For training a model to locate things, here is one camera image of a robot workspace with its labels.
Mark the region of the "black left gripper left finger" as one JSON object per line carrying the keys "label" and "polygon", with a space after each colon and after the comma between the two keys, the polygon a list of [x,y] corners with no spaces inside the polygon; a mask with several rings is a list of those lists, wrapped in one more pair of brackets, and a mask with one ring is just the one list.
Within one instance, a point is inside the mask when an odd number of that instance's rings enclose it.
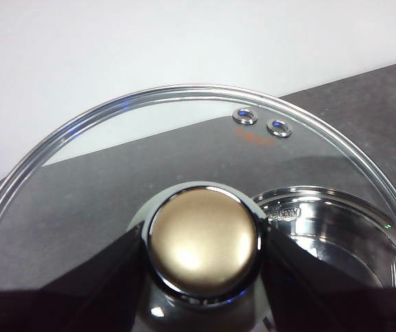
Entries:
{"label": "black left gripper left finger", "polygon": [[0,291],[0,331],[131,331],[144,278],[133,228],[41,288]]}

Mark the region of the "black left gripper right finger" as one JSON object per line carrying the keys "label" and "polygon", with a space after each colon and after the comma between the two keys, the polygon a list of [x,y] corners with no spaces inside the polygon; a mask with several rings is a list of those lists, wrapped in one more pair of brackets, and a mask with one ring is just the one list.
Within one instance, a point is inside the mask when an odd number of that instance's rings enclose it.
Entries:
{"label": "black left gripper right finger", "polygon": [[396,288],[371,288],[272,228],[262,281],[278,331],[396,331]]}

